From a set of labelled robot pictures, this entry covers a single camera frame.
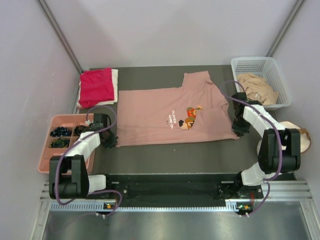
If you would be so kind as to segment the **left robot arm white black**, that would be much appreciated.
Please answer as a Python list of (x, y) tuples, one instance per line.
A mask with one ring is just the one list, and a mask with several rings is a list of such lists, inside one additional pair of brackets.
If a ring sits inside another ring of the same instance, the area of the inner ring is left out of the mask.
[(84, 199), (97, 192), (109, 198), (114, 191), (103, 175), (89, 176), (86, 160), (99, 146), (110, 149), (117, 138), (111, 131), (113, 123), (107, 114), (94, 114), (86, 119), (84, 128), (75, 143), (60, 156), (49, 160), (49, 196), (51, 199)]

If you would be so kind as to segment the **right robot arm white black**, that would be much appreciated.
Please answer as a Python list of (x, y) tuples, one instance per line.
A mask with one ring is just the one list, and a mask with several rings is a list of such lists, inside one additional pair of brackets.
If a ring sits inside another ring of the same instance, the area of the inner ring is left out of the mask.
[(296, 128), (277, 122), (257, 100), (249, 100), (244, 92), (235, 93), (231, 99), (235, 115), (232, 131), (242, 137), (253, 127), (261, 136), (257, 162), (234, 179), (234, 194), (245, 198), (263, 181), (272, 181), (300, 168), (301, 137)]

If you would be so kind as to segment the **pink printed t shirt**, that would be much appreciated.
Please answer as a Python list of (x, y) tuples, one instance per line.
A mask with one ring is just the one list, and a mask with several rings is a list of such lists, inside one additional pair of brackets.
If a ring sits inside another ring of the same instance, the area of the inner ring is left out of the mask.
[(185, 73), (180, 87), (121, 90), (118, 97), (118, 147), (238, 139), (208, 71)]

